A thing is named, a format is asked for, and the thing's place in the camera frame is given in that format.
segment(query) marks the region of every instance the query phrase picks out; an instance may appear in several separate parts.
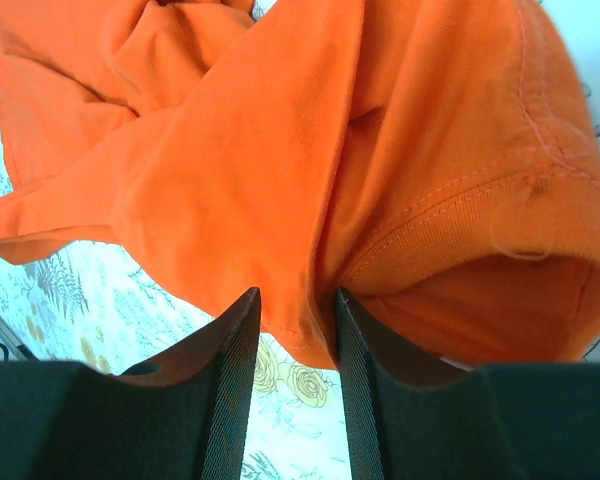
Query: fabric fold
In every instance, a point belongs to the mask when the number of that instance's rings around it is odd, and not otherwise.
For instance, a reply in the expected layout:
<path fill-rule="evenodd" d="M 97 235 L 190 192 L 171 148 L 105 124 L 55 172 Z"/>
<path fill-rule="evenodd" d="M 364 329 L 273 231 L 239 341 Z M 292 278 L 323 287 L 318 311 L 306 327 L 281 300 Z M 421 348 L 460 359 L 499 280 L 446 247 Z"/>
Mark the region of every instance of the fabric fold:
<path fill-rule="evenodd" d="M 257 285 L 317 367 L 338 286 L 465 363 L 600 331 L 600 152 L 535 2 L 85 5 L 0 0 L 5 259 L 119 243 L 212 315 Z"/>

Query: yellow rose print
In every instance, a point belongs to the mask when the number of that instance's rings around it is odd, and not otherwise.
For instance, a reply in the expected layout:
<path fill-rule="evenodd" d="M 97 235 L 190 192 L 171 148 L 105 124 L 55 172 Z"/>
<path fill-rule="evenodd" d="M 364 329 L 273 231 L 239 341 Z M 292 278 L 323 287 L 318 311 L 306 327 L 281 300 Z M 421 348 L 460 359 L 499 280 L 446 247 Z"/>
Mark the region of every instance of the yellow rose print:
<path fill-rule="evenodd" d="M 321 408 L 327 403 L 329 387 L 318 370 L 294 363 L 289 368 L 287 385 L 310 407 Z"/>
<path fill-rule="evenodd" d="M 273 355 L 269 345 L 262 339 L 258 345 L 256 369 L 253 373 L 253 388 L 261 393 L 271 393 L 276 389 L 276 382 L 280 377 L 278 361 Z"/>

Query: orange t-shirt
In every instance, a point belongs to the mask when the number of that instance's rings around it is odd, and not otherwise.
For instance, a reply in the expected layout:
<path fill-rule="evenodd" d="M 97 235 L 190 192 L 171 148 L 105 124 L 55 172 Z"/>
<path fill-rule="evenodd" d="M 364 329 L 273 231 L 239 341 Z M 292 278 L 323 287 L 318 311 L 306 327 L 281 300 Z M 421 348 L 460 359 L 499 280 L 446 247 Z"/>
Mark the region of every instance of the orange t-shirt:
<path fill-rule="evenodd" d="M 534 0 L 0 0 L 0 255 L 115 242 L 332 367 L 334 289 L 465 363 L 600 332 L 600 152 Z"/>

